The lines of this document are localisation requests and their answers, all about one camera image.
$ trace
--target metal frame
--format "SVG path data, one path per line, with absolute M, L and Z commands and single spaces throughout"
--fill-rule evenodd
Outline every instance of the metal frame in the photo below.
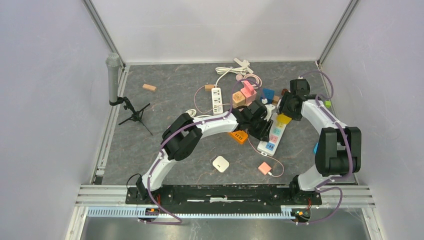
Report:
M 123 96 L 125 84 L 127 83 L 128 72 L 131 66 L 126 66 L 120 74 L 118 81 L 118 96 Z M 103 136 L 96 153 L 96 165 L 94 166 L 91 183 L 95 183 L 97 178 L 102 178 L 105 174 L 106 163 L 108 161 L 109 150 L 111 149 L 112 137 L 118 119 L 118 112 L 121 105 L 110 106 L 109 116 L 103 130 Z
M 326 185 L 321 189 L 334 187 Z M 341 208 L 375 208 L 373 197 L 368 186 L 365 185 L 337 185 L 343 190 Z M 152 207 L 152 205 L 125 204 L 127 186 L 125 185 L 81 185 L 76 207 Z M 322 205 L 319 208 L 334 208 L 339 202 L 339 191 L 327 191 L 321 193 Z M 285 205 L 285 208 L 306 208 L 306 205 Z
M 329 55 L 329 52 L 331 51 L 331 49 L 334 46 L 334 43 L 339 38 L 340 33 L 342 32 L 343 28 L 345 27 L 346 23 L 348 22 L 350 16 L 352 15 L 352 12 L 355 10 L 359 1 L 360 0 L 350 0 L 349 4 L 347 5 L 346 9 L 344 10 L 343 15 L 341 16 L 340 20 L 338 21 L 338 24 L 335 27 L 330 39 L 328 40 L 327 45 L 325 45 L 324 50 L 321 53 L 321 56 L 319 56 L 318 60 L 316 61 L 318 66 L 322 65 L 323 62 L 326 60 L 327 56 Z
M 370 188 L 366 185 L 336 185 L 343 190 L 343 200 L 340 208 L 360 208 L 364 215 L 366 227 L 371 240 L 384 240 L 380 231 L 376 205 L 371 195 Z M 327 185 L 321 189 L 331 188 Z M 146 208 L 155 205 L 129 205 L 125 204 L 127 186 L 125 185 L 81 185 L 72 218 L 66 233 L 66 240 L 79 240 L 81 238 L 87 217 L 109 218 L 134 218 L 144 217 Z M 321 194 L 322 205 L 316 208 L 334 208 L 339 201 L 338 191 L 328 191 Z M 287 212 L 291 209 L 305 208 L 306 205 L 282 205 L 281 214 L 181 214 L 182 218 L 219 218 L 219 219 L 289 219 Z
M 94 21 L 94 24 L 96 25 L 98 31 L 100 32 L 101 36 L 103 37 L 104 41 L 106 42 L 107 46 L 109 47 L 110 51 L 113 53 L 117 53 L 119 55 L 120 65 L 122 68 L 125 67 L 125 62 L 119 53 L 117 47 L 114 44 L 114 41 L 111 38 L 111 35 L 109 35 L 108 30 L 106 29 L 105 24 L 103 23 L 102 19 L 100 18 L 99 13 L 96 10 L 96 7 L 94 6 L 92 0 L 82 0 L 85 7 L 87 8 L 88 13 L 90 14 L 91 18 Z

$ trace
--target tripod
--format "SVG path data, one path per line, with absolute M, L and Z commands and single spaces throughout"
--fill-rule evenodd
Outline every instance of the tripod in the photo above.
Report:
M 148 107 L 148 106 L 150 106 L 150 103 L 148 103 L 146 106 L 144 106 L 142 109 L 140 109 L 139 111 L 136 111 L 135 109 L 134 109 L 134 107 L 133 107 L 133 105 L 131 104 L 131 102 L 130 102 L 130 100 L 126 97 L 126 96 L 124 96 L 124 97 L 119 97 L 118 98 L 118 100 L 116 101 L 118 104 L 121 104 L 121 103 L 125 103 L 125 105 L 123 106 L 123 109 L 125 109 L 125 110 L 127 110 L 127 109 L 129 109 L 129 110 L 131 110 L 131 112 L 132 112 L 132 115 L 129 117 L 129 118 L 127 118 L 127 119 L 125 119 L 124 121 L 122 121 L 122 122 L 120 122 L 118 125 L 122 125 L 122 124 L 124 124 L 125 122 L 127 122 L 127 121 L 129 121 L 129 120 L 131 120 L 131 121 L 133 121 L 133 122 L 140 122 L 141 124 L 143 124 L 143 126 L 147 129 L 147 131 L 153 136 L 153 134 L 152 134 L 152 132 L 147 128 L 147 126 L 143 123 L 143 121 L 142 121 L 142 117 L 143 117 L 143 113 L 144 113 L 144 110 Z

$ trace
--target orange power adapter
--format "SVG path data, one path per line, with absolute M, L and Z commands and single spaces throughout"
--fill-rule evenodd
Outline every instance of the orange power adapter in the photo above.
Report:
M 239 144 L 244 144 L 248 139 L 248 134 L 245 131 L 234 131 L 228 133 L 233 139 L 237 141 Z

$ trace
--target green block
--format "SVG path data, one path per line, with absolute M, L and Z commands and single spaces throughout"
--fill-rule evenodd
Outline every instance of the green block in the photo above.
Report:
M 331 108 L 331 101 L 325 101 L 324 104 L 328 109 Z

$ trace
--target pink charger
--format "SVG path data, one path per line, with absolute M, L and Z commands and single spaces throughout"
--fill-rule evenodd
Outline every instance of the pink charger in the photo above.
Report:
M 249 106 L 256 99 L 256 91 L 248 81 L 243 81 L 243 86 L 240 92 L 246 98 L 246 105 Z
M 259 169 L 263 175 L 267 175 L 272 168 L 266 162 L 263 162 L 257 169 Z

